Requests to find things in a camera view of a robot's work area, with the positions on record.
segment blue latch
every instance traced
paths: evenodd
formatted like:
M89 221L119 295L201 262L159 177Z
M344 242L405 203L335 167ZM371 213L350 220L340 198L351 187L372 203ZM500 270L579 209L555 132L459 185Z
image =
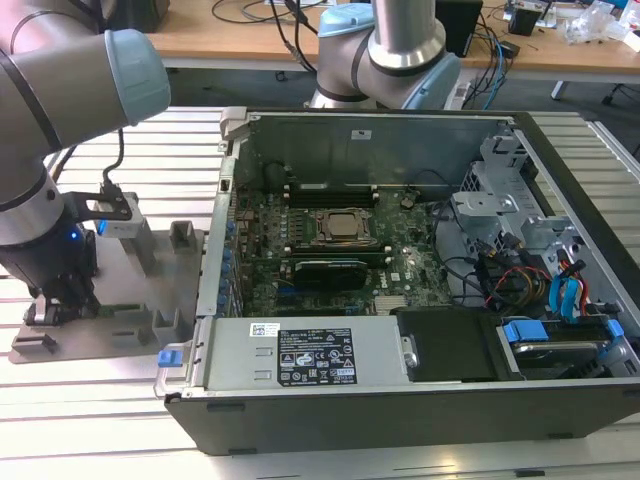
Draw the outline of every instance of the blue latch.
M504 326L509 343L545 342L549 335L540 320L512 320Z
M607 320L607 328L609 328L609 332L613 338L624 337L624 330L622 329L622 325L617 320Z
M158 366L160 368L181 367L182 352L180 350L162 350L158 353Z

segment white plastic bag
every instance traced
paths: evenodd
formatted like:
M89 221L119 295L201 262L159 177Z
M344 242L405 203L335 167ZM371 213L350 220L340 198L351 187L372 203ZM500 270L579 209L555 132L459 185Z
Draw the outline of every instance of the white plastic bag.
M631 30L640 29L640 0L629 0L620 17L620 25Z
M567 43L584 43L606 38L607 26L616 20L610 12L611 4L593 2L578 18L565 23L563 33Z

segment power supply label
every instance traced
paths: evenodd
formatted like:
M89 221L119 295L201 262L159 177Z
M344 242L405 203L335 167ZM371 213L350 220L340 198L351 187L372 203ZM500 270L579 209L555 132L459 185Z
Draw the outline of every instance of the power supply label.
M351 329L280 330L278 383L283 387L358 383Z

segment black box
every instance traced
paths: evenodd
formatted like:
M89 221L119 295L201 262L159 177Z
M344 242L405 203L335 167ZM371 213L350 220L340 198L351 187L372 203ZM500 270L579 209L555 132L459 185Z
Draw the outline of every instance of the black box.
M542 12L516 7L511 14L509 33L530 37Z
M135 0L118 2L109 19L109 28L123 30L135 28L144 33L153 33L169 10L170 0Z
M467 56L481 9L482 0L436 0L436 18L447 31L447 51Z

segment motherboard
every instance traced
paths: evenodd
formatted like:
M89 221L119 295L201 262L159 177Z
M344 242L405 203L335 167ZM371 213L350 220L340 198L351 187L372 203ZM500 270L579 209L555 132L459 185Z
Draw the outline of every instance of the motherboard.
M433 218L416 191L334 202L246 191L235 202L245 317L388 315L451 304L446 272L432 255Z

